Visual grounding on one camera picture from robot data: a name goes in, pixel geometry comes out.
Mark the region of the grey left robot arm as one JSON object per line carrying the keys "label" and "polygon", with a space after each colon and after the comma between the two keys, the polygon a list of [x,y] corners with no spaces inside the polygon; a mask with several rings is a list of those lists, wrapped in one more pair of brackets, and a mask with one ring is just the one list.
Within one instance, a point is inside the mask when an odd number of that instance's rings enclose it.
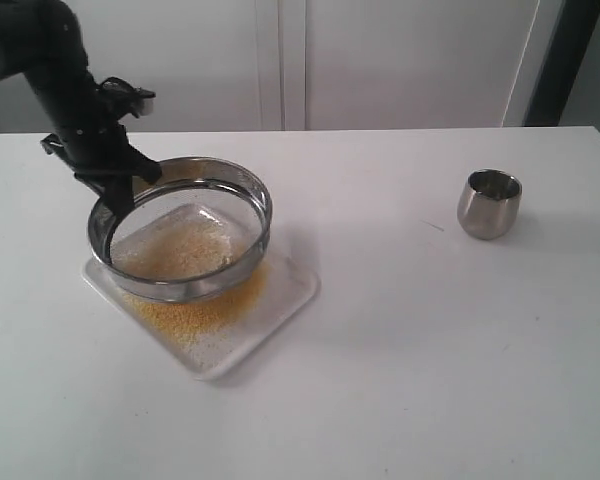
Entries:
{"label": "grey left robot arm", "polygon": [[62,1],[0,1],[0,81],[21,74],[53,125],[41,144],[117,217],[134,208],[133,180],[156,183],[157,162],[128,140],[121,119],[139,117],[154,92],[89,71],[77,16]]}

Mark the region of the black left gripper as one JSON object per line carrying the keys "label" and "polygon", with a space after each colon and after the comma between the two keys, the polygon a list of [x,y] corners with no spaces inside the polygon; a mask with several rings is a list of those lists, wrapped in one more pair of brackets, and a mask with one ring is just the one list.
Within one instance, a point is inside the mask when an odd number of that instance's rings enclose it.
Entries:
{"label": "black left gripper", "polygon": [[67,127],[41,140],[48,155],[55,155],[79,182],[95,193],[111,213],[123,220],[135,208],[132,176],[148,184],[161,178],[161,165],[131,146],[119,124]]}

